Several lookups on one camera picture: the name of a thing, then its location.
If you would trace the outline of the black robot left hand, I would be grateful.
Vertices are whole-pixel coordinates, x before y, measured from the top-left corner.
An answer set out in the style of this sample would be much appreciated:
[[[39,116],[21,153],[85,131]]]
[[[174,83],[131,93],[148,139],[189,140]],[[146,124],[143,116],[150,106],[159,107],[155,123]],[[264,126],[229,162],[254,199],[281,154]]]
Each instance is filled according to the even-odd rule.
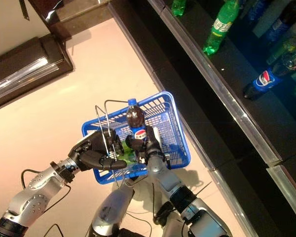
[[[126,168],[126,161],[117,159],[115,154],[124,155],[122,142],[115,130],[104,129],[104,131],[94,131],[83,137],[72,147],[68,157],[81,171]]]

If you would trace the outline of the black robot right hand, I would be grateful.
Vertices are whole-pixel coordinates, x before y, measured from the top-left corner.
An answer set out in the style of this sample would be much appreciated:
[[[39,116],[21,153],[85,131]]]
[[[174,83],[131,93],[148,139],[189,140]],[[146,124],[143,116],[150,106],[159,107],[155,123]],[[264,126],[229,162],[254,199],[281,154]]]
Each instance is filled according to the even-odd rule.
[[[125,143],[130,149],[137,152],[139,157],[145,160],[145,165],[148,165],[149,159],[153,156],[161,158],[163,162],[166,160],[151,126],[146,126],[146,140],[135,139],[131,135],[128,135]]]

